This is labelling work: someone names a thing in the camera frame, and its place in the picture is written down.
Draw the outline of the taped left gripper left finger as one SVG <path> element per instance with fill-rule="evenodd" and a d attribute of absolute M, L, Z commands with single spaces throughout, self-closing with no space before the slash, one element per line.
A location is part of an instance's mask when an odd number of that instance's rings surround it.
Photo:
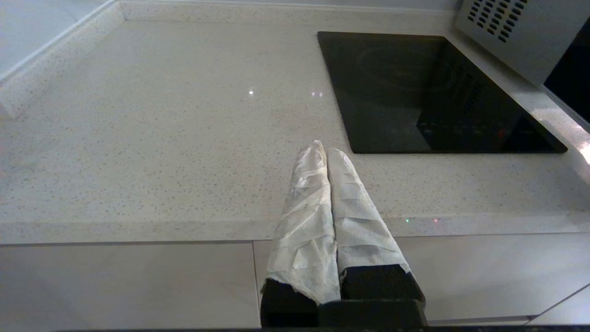
<path fill-rule="evenodd" d="M 319 140 L 295 159 L 261 291 L 263 328 L 318 325 L 319 307 L 341 300 L 327 157 Z"/>

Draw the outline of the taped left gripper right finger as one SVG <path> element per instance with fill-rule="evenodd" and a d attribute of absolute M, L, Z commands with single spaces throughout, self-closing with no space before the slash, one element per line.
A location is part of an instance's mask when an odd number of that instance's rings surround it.
<path fill-rule="evenodd" d="M 342 298 L 410 300 L 425 305 L 425 296 L 409 263 L 350 158 L 331 148 L 327 169 Z"/>

